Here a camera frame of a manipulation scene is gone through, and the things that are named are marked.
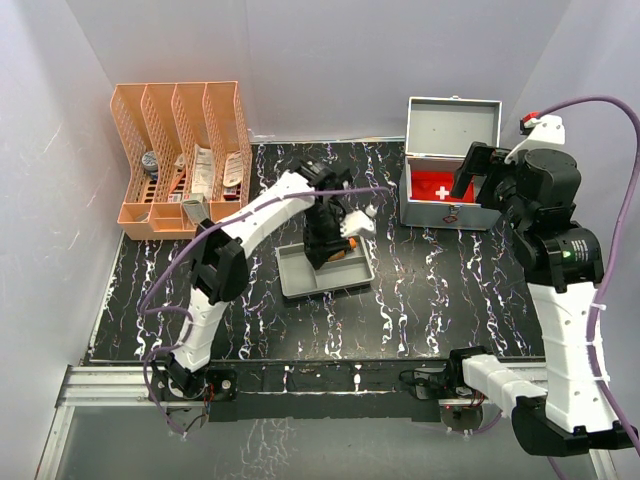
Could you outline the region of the brown bottle orange cap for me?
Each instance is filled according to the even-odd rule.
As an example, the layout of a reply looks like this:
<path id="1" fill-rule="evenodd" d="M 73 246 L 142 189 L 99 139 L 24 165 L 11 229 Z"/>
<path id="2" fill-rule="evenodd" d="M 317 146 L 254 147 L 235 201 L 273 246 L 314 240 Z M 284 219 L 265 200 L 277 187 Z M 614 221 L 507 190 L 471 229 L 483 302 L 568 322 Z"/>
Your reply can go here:
<path id="1" fill-rule="evenodd" d="M 328 262 L 333 262 L 333 261 L 344 258 L 347 254 L 351 253 L 356 247 L 357 247 L 357 239 L 355 237 L 350 237 L 348 239 L 348 245 L 345 246 L 342 250 L 331 255 L 328 258 Z"/>

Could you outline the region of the grey metal case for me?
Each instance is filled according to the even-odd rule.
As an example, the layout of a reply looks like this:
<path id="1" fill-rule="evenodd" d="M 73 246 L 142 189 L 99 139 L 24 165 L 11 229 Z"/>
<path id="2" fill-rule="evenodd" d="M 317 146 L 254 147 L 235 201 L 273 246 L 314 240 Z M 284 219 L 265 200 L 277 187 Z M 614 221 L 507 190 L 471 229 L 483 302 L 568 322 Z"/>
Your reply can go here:
<path id="1" fill-rule="evenodd" d="M 408 100 L 405 160 L 399 183 L 399 222 L 404 226 L 486 231 L 499 217 L 476 203 L 480 184 L 472 182 L 474 203 L 417 201 L 410 198 L 410 174 L 451 172 L 462 164 L 474 141 L 497 146 L 499 100 L 412 96 Z"/>

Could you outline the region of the grey plastic divided tray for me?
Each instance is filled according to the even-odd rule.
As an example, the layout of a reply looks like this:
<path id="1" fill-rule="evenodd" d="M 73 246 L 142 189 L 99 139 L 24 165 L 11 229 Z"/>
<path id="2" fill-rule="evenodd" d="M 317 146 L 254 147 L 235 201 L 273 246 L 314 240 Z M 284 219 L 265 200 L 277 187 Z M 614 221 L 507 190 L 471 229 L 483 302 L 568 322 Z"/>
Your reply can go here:
<path id="1" fill-rule="evenodd" d="M 281 291 L 286 299 L 298 299 L 369 286 L 375 278 L 370 255 L 361 237 L 355 238 L 355 248 L 339 259 L 315 270 L 304 253 L 304 244 L 297 243 L 276 249 Z"/>

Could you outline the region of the red first aid kit pouch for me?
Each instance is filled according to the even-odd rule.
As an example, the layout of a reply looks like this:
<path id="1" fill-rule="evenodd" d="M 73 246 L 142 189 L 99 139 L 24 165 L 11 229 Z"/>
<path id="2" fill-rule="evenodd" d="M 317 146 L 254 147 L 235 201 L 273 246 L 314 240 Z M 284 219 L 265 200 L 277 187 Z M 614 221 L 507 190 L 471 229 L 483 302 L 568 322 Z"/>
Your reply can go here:
<path id="1" fill-rule="evenodd" d="M 416 171 L 410 174 L 410 198 L 417 201 L 474 203 L 474 187 L 469 186 L 462 198 L 451 195 L 454 178 L 451 172 Z"/>

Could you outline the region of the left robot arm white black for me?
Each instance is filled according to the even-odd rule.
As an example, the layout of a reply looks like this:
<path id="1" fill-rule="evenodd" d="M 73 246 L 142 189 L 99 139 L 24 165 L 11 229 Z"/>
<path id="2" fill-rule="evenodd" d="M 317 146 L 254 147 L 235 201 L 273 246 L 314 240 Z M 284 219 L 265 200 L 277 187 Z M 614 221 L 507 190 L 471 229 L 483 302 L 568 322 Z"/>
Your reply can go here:
<path id="1" fill-rule="evenodd" d="M 303 253 L 313 269 L 351 249 L 353 233 L 341 202 L 353 181 L 349 169 L 335 171 L 316 161 L 286 170 L 261 196 L 240 211 L 215 222 L 197 210 L 196 235 L 172 261 L 141 301 L 142 317 L 176 314 L 183 320 L 177 341 L 154 347 L 145 358 L 149 367 L 164 364 L 164 383 L 173 394 L 194 399 L 206 387 L 204 373 L 218 325 L 230 303 L 247 288 L 248 260 L 253 251 L 292 217 L 302 214 Z M 160 285 L 183 261 L 189 263 L 189 303 L 153 306 Z"/>

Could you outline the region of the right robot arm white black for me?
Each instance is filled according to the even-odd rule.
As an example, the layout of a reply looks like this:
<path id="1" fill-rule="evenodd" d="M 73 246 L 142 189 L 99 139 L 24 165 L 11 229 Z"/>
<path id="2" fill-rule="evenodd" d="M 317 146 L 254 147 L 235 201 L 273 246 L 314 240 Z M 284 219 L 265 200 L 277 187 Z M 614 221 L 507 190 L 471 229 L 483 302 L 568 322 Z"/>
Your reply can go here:
<path id="1" fill-rule="evenodd" d="M 604 371 L 591 365 L 601 340 L 598 328 L 588 324 L 589 311 L 604 266 L 596 236 L 572 219 L 581 183 L 576 161 L 549 147 L 513 154 L 474 142 L 454 174 L 454 196 L 464 194 L 476 176 L 484 179 L 480 205 L 499 210 L 512 228 L 514 254 L 542 331 L 547 386 L 533 385 L 475 346 L 451 352 L 447 389 L 490 399 L 510 418 L 530 455 L 567 457 L 638 446 L 637 429 L 602 390 Z"/>

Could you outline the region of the white medicine box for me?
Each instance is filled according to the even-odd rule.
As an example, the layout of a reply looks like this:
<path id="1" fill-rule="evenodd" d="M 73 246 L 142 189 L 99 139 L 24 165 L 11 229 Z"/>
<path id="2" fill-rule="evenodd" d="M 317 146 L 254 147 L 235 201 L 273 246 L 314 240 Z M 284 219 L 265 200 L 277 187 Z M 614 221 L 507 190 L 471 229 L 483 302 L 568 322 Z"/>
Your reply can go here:
<path id="1" fill-rule="evenodd" d="M 181 206 L 194 225 L 210 219 L 209 202 L 202 193 L 186 193 L 181 200 Z"/>

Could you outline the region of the red white small box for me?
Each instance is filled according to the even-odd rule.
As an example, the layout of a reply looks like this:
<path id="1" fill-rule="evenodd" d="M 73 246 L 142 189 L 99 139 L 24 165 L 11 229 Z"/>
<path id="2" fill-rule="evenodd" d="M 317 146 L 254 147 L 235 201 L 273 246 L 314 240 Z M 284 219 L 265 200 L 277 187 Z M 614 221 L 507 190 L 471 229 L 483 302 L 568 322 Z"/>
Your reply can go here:
<path id="1" fill-rule="evenodd" d="M 223 199 L 225 201 L 238 201 L 241 197 L 241 185 L 225 187 L 223 189 Z"/>

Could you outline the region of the white oval barcode package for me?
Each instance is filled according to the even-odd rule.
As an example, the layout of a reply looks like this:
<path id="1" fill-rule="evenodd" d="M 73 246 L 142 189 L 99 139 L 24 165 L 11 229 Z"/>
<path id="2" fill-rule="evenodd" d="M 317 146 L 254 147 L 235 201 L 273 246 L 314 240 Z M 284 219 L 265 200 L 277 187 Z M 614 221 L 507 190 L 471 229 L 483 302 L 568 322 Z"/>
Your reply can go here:
<path id="1" fill-rule="evenodd" d="M 236 151 L 227 155 L 223 172 L 223 187 L 235 188 L 242 183 L 244 162 L 242 153 Z"/>

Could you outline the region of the white paper packet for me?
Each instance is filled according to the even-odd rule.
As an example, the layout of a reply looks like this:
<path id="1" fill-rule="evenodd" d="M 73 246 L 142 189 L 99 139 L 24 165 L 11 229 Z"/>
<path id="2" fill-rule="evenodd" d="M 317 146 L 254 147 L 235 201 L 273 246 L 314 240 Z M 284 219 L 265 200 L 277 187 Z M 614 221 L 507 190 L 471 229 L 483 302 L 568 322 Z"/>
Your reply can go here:
<path id="1" fill-rule="evenodd" d="M 205 199 L 212 197 L 215 177 L 215 161 L 211 149 L 195 145 L 191 192 L 202 194 Z"/>

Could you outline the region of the orange plastic file organizer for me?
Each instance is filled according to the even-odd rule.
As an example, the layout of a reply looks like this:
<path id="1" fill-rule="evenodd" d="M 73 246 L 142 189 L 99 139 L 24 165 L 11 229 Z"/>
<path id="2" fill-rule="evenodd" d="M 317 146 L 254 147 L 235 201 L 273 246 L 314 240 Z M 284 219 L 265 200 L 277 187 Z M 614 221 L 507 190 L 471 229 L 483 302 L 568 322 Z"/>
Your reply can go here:
<path id="1" fill-rule="evenodd" d="M 196 227 L 181 206 L 191 193 L 195 145 L 211 149 L 215 177 L 209 202 L 213 220 L 249 201 L 252 150 L 239 85 L 235 81 L 128 83 L 116 86 L 110 109 L 130 166 L 130 180 L 118 224 L 132 240 L 183 240 Z M 140 159 L 154 151 L 158 172 L 148 174 Z M 223 199 L 228 154 L 244 162 L 241 197 Z"/>

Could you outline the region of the round tape tin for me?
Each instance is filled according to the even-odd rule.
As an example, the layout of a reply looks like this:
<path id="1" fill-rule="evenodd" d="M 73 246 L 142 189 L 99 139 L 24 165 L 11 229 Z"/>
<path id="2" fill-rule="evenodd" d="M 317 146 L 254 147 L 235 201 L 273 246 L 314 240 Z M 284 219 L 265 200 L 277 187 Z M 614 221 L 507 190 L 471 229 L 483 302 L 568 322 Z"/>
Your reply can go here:
<path id="1" fill-rule="evenodd" d="M 154 151 L 145 152 L 141 159 L 141 165 L 143 169 L 148 173 L 157 173 L 158 172 L 158 160 Z"/>

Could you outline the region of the aluminium frame rail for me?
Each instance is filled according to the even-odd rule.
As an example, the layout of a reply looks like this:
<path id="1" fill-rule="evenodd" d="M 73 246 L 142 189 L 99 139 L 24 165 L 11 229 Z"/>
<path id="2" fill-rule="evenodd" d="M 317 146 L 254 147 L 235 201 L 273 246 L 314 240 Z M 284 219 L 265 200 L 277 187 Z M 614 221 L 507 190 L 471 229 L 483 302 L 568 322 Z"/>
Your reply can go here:
<path id="1" fill-rule="evenodd" d="M 604 452 L 550 465 L 498 405 L 411 395 L 439 361 L 217 361 L 215 397 L 149 399 L 138 365 L 71 367 L 40 479 L 612 479 Z"/>

